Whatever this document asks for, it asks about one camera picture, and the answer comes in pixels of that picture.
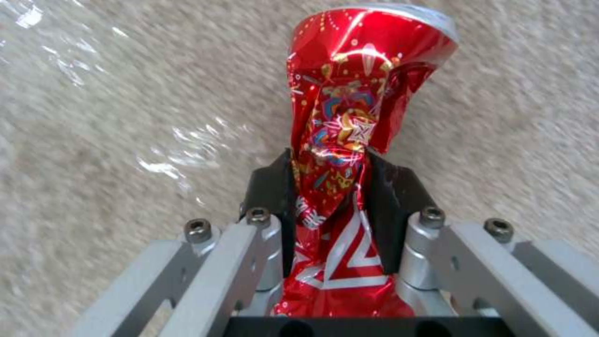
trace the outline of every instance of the red aluminum can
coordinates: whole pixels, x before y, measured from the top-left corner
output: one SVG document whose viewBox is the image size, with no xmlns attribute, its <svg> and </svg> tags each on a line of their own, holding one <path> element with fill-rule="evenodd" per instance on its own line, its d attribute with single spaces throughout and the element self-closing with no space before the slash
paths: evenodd
<svg viewBox="0 0 599 337">
<path fill-rule="evenodd" d="M 297 238 L 275 314 L 412 315 L 372 240 L 365 150 L 389 149 L 411 96 L 457 40 L 450 18 L 412 5 L 335 8 L 295 28 L 287 70 Z"/>
</svg>

